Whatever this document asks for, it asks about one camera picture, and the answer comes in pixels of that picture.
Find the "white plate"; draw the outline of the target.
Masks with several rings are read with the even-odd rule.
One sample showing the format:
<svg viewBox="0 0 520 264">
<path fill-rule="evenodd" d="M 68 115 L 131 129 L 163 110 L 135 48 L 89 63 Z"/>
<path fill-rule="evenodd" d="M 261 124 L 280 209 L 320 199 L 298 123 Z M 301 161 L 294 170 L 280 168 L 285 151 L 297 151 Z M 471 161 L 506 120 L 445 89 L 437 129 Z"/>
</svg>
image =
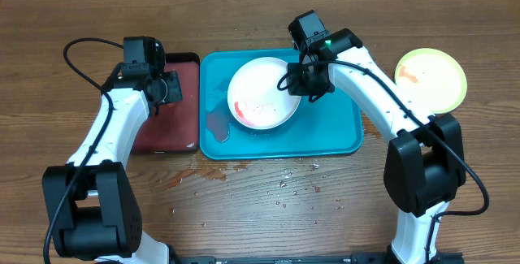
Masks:
<svg viewBox="0 0 520 264">
<path fill-rule="evenodd" d="M 291 118 L 301 98 L 278 89 L 287 65 L 279 58 L 262 57 L 235 73 L 227 90 L 227 104 L 235 120 L 253 130 L 267 130 Z"/>
</svg>

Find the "yellow green plate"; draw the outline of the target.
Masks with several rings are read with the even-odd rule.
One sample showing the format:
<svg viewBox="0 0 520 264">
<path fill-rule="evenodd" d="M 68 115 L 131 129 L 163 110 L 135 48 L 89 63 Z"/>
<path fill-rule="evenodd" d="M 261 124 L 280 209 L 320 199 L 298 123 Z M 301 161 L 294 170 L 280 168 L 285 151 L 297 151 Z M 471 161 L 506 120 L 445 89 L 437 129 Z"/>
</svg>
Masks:
<svg viewBox="0 0 520 264">
<path fill-rule="evenodd" d="M 394 80 L 401 91 L 433 114 L 456 109 L 467 92 L 461 65 L 449 54 L 432 48 L 405 54 L 396 65 Z"/>
</svg>

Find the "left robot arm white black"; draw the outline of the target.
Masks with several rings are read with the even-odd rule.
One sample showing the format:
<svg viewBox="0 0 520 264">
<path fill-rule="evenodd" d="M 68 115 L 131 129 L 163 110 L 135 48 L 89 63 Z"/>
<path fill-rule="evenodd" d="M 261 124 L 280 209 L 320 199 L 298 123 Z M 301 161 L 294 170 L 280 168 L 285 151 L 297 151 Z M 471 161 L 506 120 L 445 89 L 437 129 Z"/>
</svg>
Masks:
<svg viewBox="0 0 520 264">
<path fill-rule="evenodd" d="M 162 43 L 126 37 L 104 84 L 97 116 L 78 150 L 62 166 L 47 167 L 42 189 L 49 218 L 42 257 L 100 263 L 178 263 L 168 244 L 143 230 L 126 166 L 137 133 L 160 106 L 182 99 L 179 78 L 164 70 Z"/>
</svg>

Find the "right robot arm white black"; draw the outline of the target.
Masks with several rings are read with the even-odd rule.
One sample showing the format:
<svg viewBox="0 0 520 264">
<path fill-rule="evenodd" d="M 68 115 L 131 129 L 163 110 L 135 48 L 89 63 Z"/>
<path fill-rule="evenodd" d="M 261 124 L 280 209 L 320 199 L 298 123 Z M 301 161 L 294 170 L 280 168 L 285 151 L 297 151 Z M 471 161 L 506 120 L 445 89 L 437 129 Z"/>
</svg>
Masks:
<svg viewBox="0 0 520 264">
<path fill-rule="evenodd" d="M 277 88 L 316 102 L 339 89 L 376 126 L 388 145 L 383 183 L 398 208 L 396 235 L 379 263 L 462 263 L 441 253 L 436 237 L 442 214 L 466 182 L 458 121 L 418 106 L 387 77 L 349 29 L 327 30 L 314 11 L 288 26 L 299 60 Z"/>
</svg>

